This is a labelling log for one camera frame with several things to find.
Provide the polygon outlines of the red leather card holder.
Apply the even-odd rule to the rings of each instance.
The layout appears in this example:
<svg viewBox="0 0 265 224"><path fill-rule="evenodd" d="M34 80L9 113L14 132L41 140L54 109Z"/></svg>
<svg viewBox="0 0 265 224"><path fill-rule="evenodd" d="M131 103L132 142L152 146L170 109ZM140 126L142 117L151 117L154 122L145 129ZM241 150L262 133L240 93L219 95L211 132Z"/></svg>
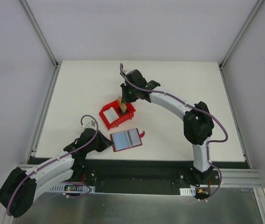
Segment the red leather card holder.
<svg viewBox="0 0 265 224"><path fill-rule="evenodd" d="M113 151L120 152L134 147L142 146L142 138L145 131L139 132L137 128L110 134L111 141L114 143Z"/></svg>

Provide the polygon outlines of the red plastic bin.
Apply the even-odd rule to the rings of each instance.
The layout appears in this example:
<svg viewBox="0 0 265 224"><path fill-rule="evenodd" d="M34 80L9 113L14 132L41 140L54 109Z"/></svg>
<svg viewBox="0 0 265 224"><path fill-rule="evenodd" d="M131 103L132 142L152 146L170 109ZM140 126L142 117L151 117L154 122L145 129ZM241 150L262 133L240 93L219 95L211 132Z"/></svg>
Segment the red plastic bin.
<svg viewBox="0 0 265 224"><path fill-rule="evenodd" d="M117 100L114 100L114 101L112 101L112 102L110 102L110 103L108 103L102 107L102 109L99 112L99 116L102 119L102 121L104 122L104 124L108 130L115 128L115 127L118 127L120 124L122 124L122 123L124 123L124 122L126 122L126 121L128 121L134 117L134 113L136 112L136 109L133 107L133 105L131 103L126 104L126 106L127 106L129 113L123 117L119 116L119 112L118 112L119 105L117 103ZM112 123L109 123L109 121L106 119L106 117L104 115L104 111L109 110L110 108L114 108L114 110L116 111L116 113L119 116L119 118Z"/></svg>

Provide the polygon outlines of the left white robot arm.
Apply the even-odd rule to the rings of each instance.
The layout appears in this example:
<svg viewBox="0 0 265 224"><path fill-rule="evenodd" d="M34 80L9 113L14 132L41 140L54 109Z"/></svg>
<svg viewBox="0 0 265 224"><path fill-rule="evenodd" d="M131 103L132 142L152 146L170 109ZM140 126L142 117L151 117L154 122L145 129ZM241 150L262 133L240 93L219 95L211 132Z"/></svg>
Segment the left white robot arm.
<svg viewBox="0 0 265 224"><path fill-rule="evenodd" d="M86 128L60 154L29 169L13 169L0 188L0 203L7 215L20 217L51 187L68 179L78 181L86 155L92 151L100 153L112 145L100 131Z"/></svg>

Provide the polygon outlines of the gold credit card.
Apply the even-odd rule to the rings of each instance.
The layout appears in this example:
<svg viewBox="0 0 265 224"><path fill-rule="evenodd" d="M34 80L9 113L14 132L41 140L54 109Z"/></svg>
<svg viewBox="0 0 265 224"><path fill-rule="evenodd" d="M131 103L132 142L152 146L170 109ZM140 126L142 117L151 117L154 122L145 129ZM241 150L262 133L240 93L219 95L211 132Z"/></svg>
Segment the gold credit card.
<svg viewBox="0 0 265 224"><path fill-rule="evenodd" d="M121 97L121 96L118 97L118 99L117 99L117 103L118 103L118 105L119 105L120 110L121 110L123 113L125 113L126 110L127 110L127 106L126 106L125 103L122 102L122 97Z"/></svg>

